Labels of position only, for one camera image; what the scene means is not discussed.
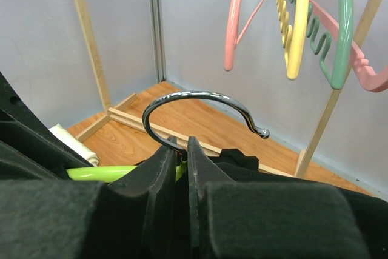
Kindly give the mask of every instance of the pink hanger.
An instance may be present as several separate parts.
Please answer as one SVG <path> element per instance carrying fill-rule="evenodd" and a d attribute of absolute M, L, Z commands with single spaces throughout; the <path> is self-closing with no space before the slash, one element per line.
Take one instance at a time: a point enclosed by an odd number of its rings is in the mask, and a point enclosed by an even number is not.
<path fill-rule="evenodd" d="M 317 2 L 310 0 L 313 4 L 313 15 L 317 15 L 322 25 L 330 32 L 332 37 L 338 41 L 339 25 Z M 364 53 L 352 42 L 350 50 L 349 62 L 353 67 L 354 72 L 361 84 L 361 87 L 371 92 L 381 92 L 388 88 L 388 66 L 380 73 L 376 74 L 371 66 L 368 66 L 369 61 L 364 59 Z"/>
<path fill-rule="evenodd" d="M 256 12 L 260 9 L 264 0 L 260 0 L 259 5 L 253 11 L 252 15 L 248 19 L 240 35 L 238 36 L 238 22 L 240 17 L 240 6 L 242 0 L 232 0 L 229 8 L 228 23 L 226 28 L 226 41 L 225 41 L 225 63 L 224 69 L 231 71 L 233 69 L 233 61 L 235 59 L 235 49 L 240 42 L 241 38 L 245 34 L 250 22 L 255 16 Z"/>
<path fill-rule="evenodd" d="M 388 89 L 388 66 L 376 73 L 368 65 L 369 61 L 364 59 L 364 56 L 360 57 L 360 55 L 351 64 L 363 89 L 371 92 L 382 92 Z"/>

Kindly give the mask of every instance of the chrome hook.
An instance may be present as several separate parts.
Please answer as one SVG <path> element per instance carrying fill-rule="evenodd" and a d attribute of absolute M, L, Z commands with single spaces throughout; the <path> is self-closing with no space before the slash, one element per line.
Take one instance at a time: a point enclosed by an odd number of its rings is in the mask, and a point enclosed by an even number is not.
<path fill-rule="evenodd" d="M 150 115 L 157 107 L 165 103 L 170 103 L 172 101 L 182 100 L 182 99 L 207 99 L 207 100 L 218 101 L 220 103 L 226 104 L 227 106 L 230 106 L 235 110 L 237 110 L 244 117 L 245 122 L 247 123 L 247 126 L 251 132 L 259 135 L 263 139 L 266 139 L 269 137 L 269 130 L 256 127 L 255 122 L 253 121 L 253 118 L 250 115 L 248 109 L 245 106 L 243 106 L 241 103 L 239 103 L 237 100 L 234 100 L 233 98 L 230 98 L 220 93 L 213 93 L 208 91 L 184 91 L 184 92 L 175 92 L 175 93 L 167 94 L 152 101 L 147 106 L 142 116 L 143 126 L 145 128 L 145 131 L 155 141 L 180 153 L 182 161 L 187 161 L 187 151 L 185 150 L 185 148 L 180 147 L 177 144 L 174 144 L 169 140 L 162 138 L 150 126 Z"/>

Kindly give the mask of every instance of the yellow hanger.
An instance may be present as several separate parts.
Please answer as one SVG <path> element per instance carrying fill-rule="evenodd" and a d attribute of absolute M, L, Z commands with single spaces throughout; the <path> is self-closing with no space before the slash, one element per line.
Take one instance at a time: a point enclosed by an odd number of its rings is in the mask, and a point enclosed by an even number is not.
<path fill-rule="evenodd" d="M 290 14 L 287 11 L 286 0 L 276 0 L 278 6 L 280 31 L 284 59 L 286 60 L 287 78 L 295 80 L 301 65 L 304 39 L 306 37 L 309 0 L 296 0 L 294 25 L 289 24 Z"/>

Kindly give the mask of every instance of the gray wall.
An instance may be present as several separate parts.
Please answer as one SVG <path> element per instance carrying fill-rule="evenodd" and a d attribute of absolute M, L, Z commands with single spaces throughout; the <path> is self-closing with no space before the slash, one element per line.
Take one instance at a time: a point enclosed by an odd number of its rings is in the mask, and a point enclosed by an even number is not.
<path fill-rule="evenodd" d="M 298 79 L 287 80 L 275 0 L 266 0 L 253 20 L 231 72 L 223 70 L 230 0 L 161 1 L 168 78 L 188 89 L 228 94 L 250 109 L 259 126 L 297 149 L 306 147 L 331 89 L 309 44 Z M 338 0 L 316 1 L 338 19 Z M 241 28 L 258 2 L 243 0 Z M 366 2 L 354 1 L 354 27 Z M 363 47 L 376 70 L 387 64 L 387 12 L 384 0 Z M 334 42 L 328 64 L 335 46 Z M 316 158 L 384 193 L 388 193 L 387 98 L 388 91 L 363 90 L 352 72 L 316 153 Z"/>
<path fill-rule="evenodd" d="M 112 103 L 156 83 L 149 0 L 87 0 Z M 47 125 L 102 110 L 73 0 L 0 0 L 0 71 Z"/>

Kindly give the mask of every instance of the wooden frame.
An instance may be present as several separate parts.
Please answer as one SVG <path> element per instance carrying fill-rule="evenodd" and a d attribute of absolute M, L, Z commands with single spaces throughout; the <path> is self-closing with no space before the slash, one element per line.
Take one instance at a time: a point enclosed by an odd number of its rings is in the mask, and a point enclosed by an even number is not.
<path fill-rule="evenodd" d="M 381 1 L 382 0 L 368 0 L 367 2 L 367 5 L 366 5 L 366 8 L 364 9 L 361 20 L 358 23 L 356 33 L 355 33 L 355 38 L 354 38 L 354 41 L 359 47 L 362 46 L 368 34 L 372 21 L 380 7 Z M 83 130 L 79 135 L 77 135 L 76 138 L 81 142 L 85 141 L 87 138 L 92 136 L 98 129 L 100 129 L 110 120 L 117 121 L 119 123 L 125 124 L 126 126 L 132 127 L 136 130 L 145 132 L 144 127 L 142 125 L 141 118 L 130 115 L 123 111 L 134 100 L 136 100 L 135 93 L 130 95 L 128 98 L 126 98 L 116 106 L 112 107 L 110 102 L 108 87 L 105 81 L 104 72 L 102 70 L 101 59 L 99 57 L 99 53 L 96 45 L 92 23 L 89 16 L 89 11 L 87 9 L 86 0 L 74 0 L 74 2 L 76 5 L 80 25 L 84 35 L 85 43 L 90 57 L 90 62 L 93 67 L 93 72 L 94 72 L 97 87 L 98 87 L 98 92 L 99 92 L 100 99 L 105 113 L 102 117 L 100 117 L 100 119 L 95 121 L 92 125 L 90 125 L 88 128 Z M 352 69 L 352 66 L 348 66 L 347 72 L 346 72 L 346 78 L 348 77 L 351 69 Z M 295 175 L 289 175 L 288 173 L 276 170 L 274 168 L 268 167 L 261 163 L 259 165 L 259 170 L 262 172 L 284 175 L 288 177 L 300 177 L 300 178 L 304 177 L 304 175 L 306 174 L 306 170 L 310 164 L 310 161 L 313 157 L 313 154 L 315 152 L 315 149 L 322 137 L 324 129 L 326 128 L 327 122 L 329 121 L 329 118 L 334 110 L 335 104 L 340 94 L 341 94 L 341 90 L 332 91 L 332 94 L 327 102 L 326 108 L 322 114 L 322 117 L 318 123 L 318 127 L 315 130 L 314 136 L 311 139 L 308 148 L 302 149 L 299 154 Z M 159 135 L 163 136 L 164 138 L 167 138 L 168 136 L 173 135 L 177 137 L 178 144 L 180 146 L 187 147 L 188 136 L 182 135 L 180 133 L 158 126 L 156 124 L 151 124 L 151 126 Z M 218 156 L 221 153 L 220 148 L 217 148 L 210 144 L 206 144 L 202 142 L 200 142 L 200 144 L 202 145 L 202 148 L 204 149 L 207 155 Z"/>
<path fill-rule="evenodd" d="M 85 43 L 90 57 L 90 62 L 93 67 L 93 72 L 95 74 L 95 79 L 98 87 L 98 92 L 102 105 L 104 107 L 104 115 L 100 117 L 97 121 L 91 124 L 88 128 L 83 130 L 76 138 L 83 142 L 87 138 L 91 137 L 97 130 L 104 126 L 110 120 L 117 121 L 119 123 L 125 124 L 126 126 L 132 127 L 136 130 L 146 132 L 144 130 L 141 118 L 130 115 L 124 112 L 124 109 L 129 106 L 134 100 L 136 100 L 136 94 L 130 95 L 125 100 L 121 101 L 116 106 L 112 107 L 109 97 L 108 87 L 105 81 L 104 72 L 102 69 L 101 59 L 99 57 L 96 39 L 93 32 L 92 22 L 90 20 L 89 11 L 87 9 L 86 0 L 74 0 L 82 32 L 84 35 Z M 172 135 L 177 138 L 178 144 L 183 147 L 187 147 L 187 141 L 189 140 L 188 136 L 182 135 L 181 133 L 174 132 L 172 130 L 166 129 L 164 127 L 152 124 L 151 126 L 154 130 L 164 138 Z M 207 155 L 218 156 L 221 153 L 221 149 L 214 147 L 212 145 L 200 142 L 200 145 L 204 149 Z M 284 176 L 292 176 L 282 171 L 276 170 L 274 168 L 260 164 L 259 170 L 267 173 L 273 173 Z"/>
<path fill-rule="evenodd" d="M 365 6 L 365 9 L 357 25 L 355 36 L 353 39 L 354 42 L 360 48 L 365 41 L 365 38 L 368 34 L 370 26 L 372 25 L 373 19 L 375 18 L 382 1 L 383 0 L 368 0 Z M 349 63 L 347 66 L 345 81 L 351 69 L 352 69 L 352 64 Z M 326 104 L 326 108 L 324 109 L 322 117 L 318 123 L 318 126 L 316 127 L 314 136 L 310 140 L 309 146 L 307 147 L 307 149 L 302 149 L 302 151 L 299 154 L 298 164 L 296 165 L 296 169 L 295 169 L 296 177 L 302 178 L 305 176 L 306 170 L 311 162 L 311 159 L 313 158 L 316 147 L 318 146 L 318 143 L 323 135 L 323 132 L 327 126 L 327 123 L 329 122 L 330 116 L 332 115 L 332 112 L 338 101 L 338 98 L 340 97 L 341 92 L 342 90 L 332 91 L 332 94 L 330 95 L 330 98 Z"/>

